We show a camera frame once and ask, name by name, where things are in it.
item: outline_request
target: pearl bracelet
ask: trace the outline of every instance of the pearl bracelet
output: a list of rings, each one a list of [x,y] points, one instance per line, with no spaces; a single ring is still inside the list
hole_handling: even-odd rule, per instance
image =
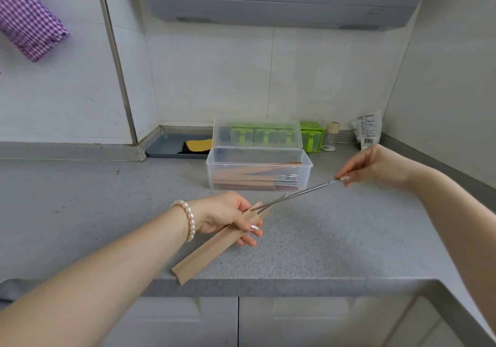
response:
[[[184,209],[184,211],[186,211],[186,214],[188,214],[189,236],[188,236],[186,242],[190,242],[195,237],[195,232],[196,232],[195,220],[193,219],[193,213],[191,212],[191,207],[189,207],[188,203],[186,201],[183,201],[183,200],[177,200],[177,201],[172,202],[172,205],[170,207],[173,207],[173,206],[181,206]]]

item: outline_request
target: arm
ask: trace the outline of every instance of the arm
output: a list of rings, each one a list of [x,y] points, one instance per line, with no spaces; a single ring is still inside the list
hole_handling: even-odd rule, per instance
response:
[[[412,191],[456,265],[481,313],[496,332],[496,215],[441,172],[380,145],[358,153],[336,174],[374,179]]]
[[[234,192],[190,201],[200,232],[236,223],[257,236],[242,211],[250,204]],[[0,312],[0,346],[86,347],[102,341],[186,241],[189,221],[172,207],[136,231],[42,283]],[[241,245],[256,244],[248,235]]]

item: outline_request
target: backsplash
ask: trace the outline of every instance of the backsplash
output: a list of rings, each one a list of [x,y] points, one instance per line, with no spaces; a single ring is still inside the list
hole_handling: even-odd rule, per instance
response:
[[[385,109],[415,22],[369,32],[163,22],[141,0],[161,125],[342,123]]]

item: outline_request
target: stainless steel chopstick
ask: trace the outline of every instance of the stainless steel chopstick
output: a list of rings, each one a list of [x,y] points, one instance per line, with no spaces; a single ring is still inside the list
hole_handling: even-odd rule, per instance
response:
[[[302,190],[301,192],[296,192],[296,193],[293,193],[287,197],[281,197],[281,198],[278,198],[277,200],[274,200],[272,202],[268,202],[264,205],[261,205],[261,206],[258,206],[252,210],[258,210],[258,209],[262,209],[262,208],[267,208],[269,206],[272,206],[272,205],[275,205],[276,203],[279,203],[279,202],[282,202],[282,201],[286,201],[286,200],[289,200],[291,198],[295,198],[295,197],[298,197],[298,196],[301,196],[303,194],[307,194],[307,193],[310,193],[310,192],[313,192],[314,190],[317,190],[317,189],[320,189],[320,188],[323,188],[325,186],[328,186],[330,184],[334,184],[335,182],[338,182],[340,181],[339,179],[338,180],[331,180],[331,181],[327,181],[325,182],[324,184],[320,184],[320,185],[316,185],[316,186],[313,186],[311,188],[308,188],[308,189],[305,189],[305,190]]]

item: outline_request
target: plastic bag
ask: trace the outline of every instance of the plastic bag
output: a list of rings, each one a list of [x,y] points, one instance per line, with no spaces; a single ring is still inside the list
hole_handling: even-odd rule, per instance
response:
[[[370,145],[379,143],[381,139],[382,111],[360,116],[357,120],[352,121],[351,126],[363,151]]]

